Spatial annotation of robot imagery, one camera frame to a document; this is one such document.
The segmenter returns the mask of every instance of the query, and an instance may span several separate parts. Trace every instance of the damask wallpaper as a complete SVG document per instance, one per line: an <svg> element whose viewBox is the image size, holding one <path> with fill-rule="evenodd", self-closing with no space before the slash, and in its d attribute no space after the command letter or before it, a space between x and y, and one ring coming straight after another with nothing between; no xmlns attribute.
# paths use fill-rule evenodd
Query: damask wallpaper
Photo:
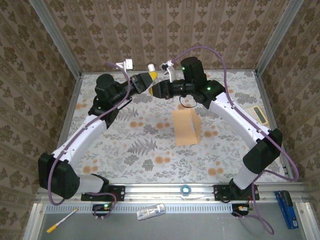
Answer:
<svg viewBox="0 0 320 240"><path fill-rule="evenodd" d="M288 153L320 216L320 1L305 0L262 74Z"/></svg>
<svg viewBox="0 0 320 240"><path fill-rule="evenodd" d="M0 239L23 237L75 80L29 1L0 1Z"/></svg>
<svg viewBox="0 0 320 240"><path fill-rule="evenodd" d="M230 69L254 69L289 0L45 0L83 72L132 58L134 70L193 46L222 54ZM192 53L205 69L222 65Z"/></svg>

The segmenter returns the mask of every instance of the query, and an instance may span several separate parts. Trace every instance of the purple cable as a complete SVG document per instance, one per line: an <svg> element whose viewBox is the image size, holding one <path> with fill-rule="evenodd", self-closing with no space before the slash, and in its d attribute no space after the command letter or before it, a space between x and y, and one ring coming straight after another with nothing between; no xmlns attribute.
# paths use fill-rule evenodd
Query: purple cable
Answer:
<svg viewBox="0 0 320 240"><path fill-rule="evenodd" d="M128 85L130 86L130 77L128 76L128 74L125 72L125 70L123 70L121 67L119 67L118 65L112 63L112 62L106 62L106 64L112 68L116 68L119 69L123 75L124 78L127 80ZM93 124L95 121L101 119L102 117L104 117L105 115L111 113L113 110L115 110L117 107L119 107L129 96L130 94L130 87L128 87L128 90L126 92L126 95L124 96L124 98L118 103L116 104L113 108L109 109L108 111L106 111L105 113L101 114L100 116L97 116L96 118L94 118L93 120L91 120L90 122L88 122L83 128L81 128L81 130L74 135L74 137L69 141L69 143L64 147L64 149L61 151L61 153L56 157L56 159L54 160L51 169L50 169L50 173L49 173L49 177L48 177L48 197L49 197L49 201L52 205L54 206L59 206L61 205L65 200L62 199L62 201L60 202L55 202L52 198L52 192L51 192L51 182L52 182L52 176L54 174L54 169L59 161L59 159L65 154L65 150L67 150L71 144L80 136L80 134L86 130L86 128L88 128L91 124Z"/></svg>
<svg viewBox="0 0 320 240"><path fill-rule="evenodd" d="M195 49L207 49L207 50L210 50L211 52L213 52L221 61L222 65L223 65L223 82L224 82L224 88L225 88L225 94L226 94L226 97L229 101L230 104L232 104L234 101L232 101L231 97L230 97L230 94L229 94L229 90L228 90L228 85L227 85L227 67L226 67L226 63L225 61L223 60L223 58L221 57L221 55L214 49L210 48L210 47L207 47L207 46L195 46L195 47L192 47L190 48L189 50L183 52L182 54L180 54L179 56L177 56L176 58L174 58L172 60L172 63L176 62L179 58L181 58L183 55L187 54L188 52L191 52ZM294 161L291 159L291 157L286 153L286 151L284 149L281 148L281 146L279 146L275 141L273 141L271 139L271 137L268 136L268 134L266 134L265 132L263 132L253 121L250 120L250 118L248 118L244 113L242 113L238 108L237 106L235 105L231 105L235 111L240 114L248 123L250 123L259 133L261 133L266 139L268 139L285 157L286 159L288 159L290 165L293 167L293 170L294 170L294 173L295 173L295 178L289 178L289 177L285 177L285 176L282 176L280 174L277 174L273 171L270 171L270 170L264 170L263 172L261 172L253 182L255 182L264 172L267 172L267 173L270 173L270 174L273 174L273 175L276 175L277 177L280 177L282 179L285 179L287 181L290 181L290 182L296 182L298 181L299 179L299 171L298 171L298 168L297 166L295 165ZM254 184L252 184L252 195L253 195L253 204L254 204L254 208L256 210L256 213L257 215L249 215L247 217L249 218L256 218L256 219L259 219L263 228L271 235L274 235L275 234L275 231L273 230L273 228L271 227L271 225L266 221L264 220L262 217L261 217L261 214L260 214L260 211L259 211L259 208L258 208L258 205L256 203L256 198L255 198L255 189L254 189Z"/></svg>
<svg viewBox="0 0 320 240"><path fill-rule="evenodd" d="M116 198L116 196L115 196L113 193L109 193L109 192L100 192L100 193L86 192L85 194L89 194L89 195L93 195L93 196L109 195L109 196L112 196L112 197L113 197L113 199L114 199L114 204L113 204L113 206L111 207L110 211L103 216L104 219L110 216L111 212L114 210L114 208L115 208L115 206L116 206L116 204L117 204L117 198ZM97 208L94 209L94 212L93 212L94 217L97 216L96 213L97 213L97 211L98 211L99 209L101 209L101 208L102 208L102 207L99 206L99 207L97 207Z"/></svg>

